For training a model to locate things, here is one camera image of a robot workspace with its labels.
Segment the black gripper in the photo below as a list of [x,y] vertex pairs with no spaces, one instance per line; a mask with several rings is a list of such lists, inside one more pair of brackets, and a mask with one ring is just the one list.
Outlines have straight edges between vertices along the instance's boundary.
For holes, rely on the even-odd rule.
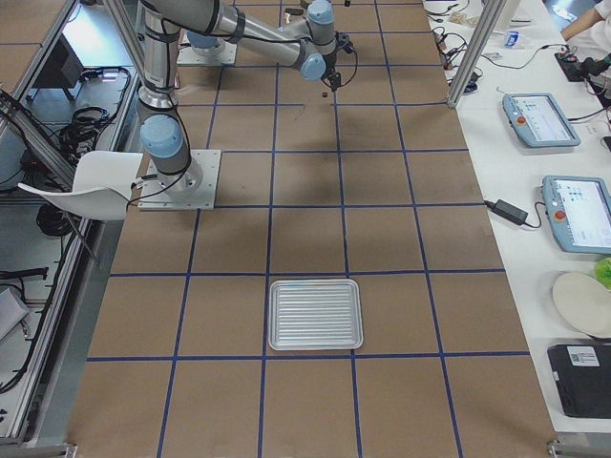
[[342,76],[335,70],[337,56],[340,52],[347,54],[354,53],[354,47],[348,33],[337,31],[331,40],[330,50],[324,53],[324,60],[326,62],[324,76],[328,76],[328,86],[333,92],[342,87]]

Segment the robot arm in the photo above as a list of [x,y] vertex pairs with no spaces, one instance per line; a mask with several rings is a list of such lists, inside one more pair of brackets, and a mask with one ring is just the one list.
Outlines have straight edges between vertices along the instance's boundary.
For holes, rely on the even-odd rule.
[[138,91],[140,143],[153,160],[162,191],[187,195],[202,181],[186,129],[178,113],[175,79],[179,37],[191,33],[192,47],[219,40],[262,54],[297,70],[307,81],[321,80],[336,91],[342,85],[337,54],[351,52],[345,33],[336,31],[332,5],[313,1],[305,17],[273,28],[222,1],[145,1],[144,80]]

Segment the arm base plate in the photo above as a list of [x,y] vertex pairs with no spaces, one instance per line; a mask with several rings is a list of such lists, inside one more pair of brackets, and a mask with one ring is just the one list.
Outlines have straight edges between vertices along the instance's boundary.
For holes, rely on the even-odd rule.
[[190,43],[183,43],[179,47],[177,63],[182,67],[221,67],[235,64],[237,46],[217,42],[212,48],[197,48]]
[[221,167],[221,150],[194,149],[184,177],[168,191],[173,180],[161,175],[144,182],[144,198],[137,202],[142,211],[212,210]]

